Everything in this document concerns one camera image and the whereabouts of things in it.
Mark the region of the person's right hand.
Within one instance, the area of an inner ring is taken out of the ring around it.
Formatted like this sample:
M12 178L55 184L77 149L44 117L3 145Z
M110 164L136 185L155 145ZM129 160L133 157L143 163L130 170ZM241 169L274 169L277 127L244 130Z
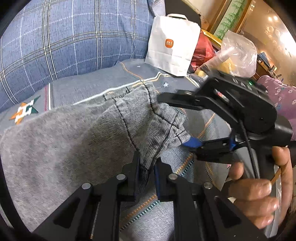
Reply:
M273 221L273 213L280 208L281 224L287 214L292 200L293 171L290 151L287 147L273 147L272 155L281 169L281 201L271 197L271 182L267 179L242 179L244 164L234 163L229 177L234 181L229 189L229 196L236 198L234 204L259 229L265 228Z

